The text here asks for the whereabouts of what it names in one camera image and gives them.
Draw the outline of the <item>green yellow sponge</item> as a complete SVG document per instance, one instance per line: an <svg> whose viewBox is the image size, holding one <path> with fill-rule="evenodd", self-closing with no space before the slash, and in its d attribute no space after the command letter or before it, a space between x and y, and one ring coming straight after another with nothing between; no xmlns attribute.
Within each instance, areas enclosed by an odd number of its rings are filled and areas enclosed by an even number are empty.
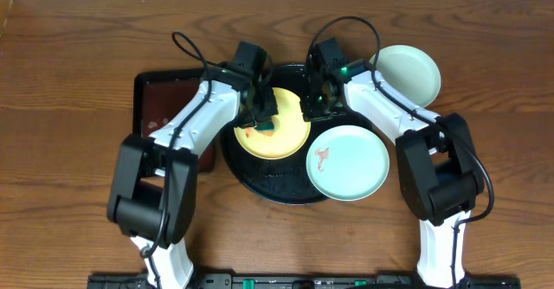
<svg viewBox="0 0 554 289"><path fill-rule="evenodd" d="M258 132L273 132L275 130L275 124L271 118L262 119L256 122L254 129Z"/></svg>

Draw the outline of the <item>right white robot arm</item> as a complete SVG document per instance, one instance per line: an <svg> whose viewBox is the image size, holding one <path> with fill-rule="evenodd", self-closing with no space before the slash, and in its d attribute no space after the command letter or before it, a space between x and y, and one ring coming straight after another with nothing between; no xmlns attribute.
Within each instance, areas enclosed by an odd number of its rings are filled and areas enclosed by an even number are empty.
<svg viewBox="0 0 554 289"><path fill-rule="evenodd" d="M420 223L417 273L425 286L457 288L463 233L476 198L490 186L467 122L427 110L366 60L311 64L301 98L308 120L346 110L369 120L394 144L403 200ZM323 195L355 201L373 194L390 169L390 156L373 132L341 125L319 135L306 156L307 175Z"/></svg>

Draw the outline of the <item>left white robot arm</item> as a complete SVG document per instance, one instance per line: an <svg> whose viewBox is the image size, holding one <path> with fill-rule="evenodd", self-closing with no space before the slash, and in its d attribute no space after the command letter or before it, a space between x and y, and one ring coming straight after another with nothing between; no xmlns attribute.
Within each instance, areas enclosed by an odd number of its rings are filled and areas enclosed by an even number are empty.
<svg viewBox="0 0 554 289"><path fill-rule="evenodd" d="M148 137L122 142L107 218L138 246L154 288L185 288L194 272L184 242L196 207L198 161L226 125L256 127L277 113L259 68L209 67L190 102Z"/></svg>

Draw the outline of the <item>yellow plate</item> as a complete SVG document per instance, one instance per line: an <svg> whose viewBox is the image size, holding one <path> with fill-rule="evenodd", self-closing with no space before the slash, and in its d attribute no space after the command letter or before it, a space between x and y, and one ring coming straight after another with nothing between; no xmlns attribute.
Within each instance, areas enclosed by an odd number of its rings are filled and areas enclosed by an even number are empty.
<svg viewBox="0 0 554 289"><path fill-rule="evenodd" d="M281 159L294 154L307 141L311 123L305 122L300 97L284 88L274 87L278 113L271 120L274 129L260 132L249 127L234 129L239 145L251 155L263 159Z"/></svg>

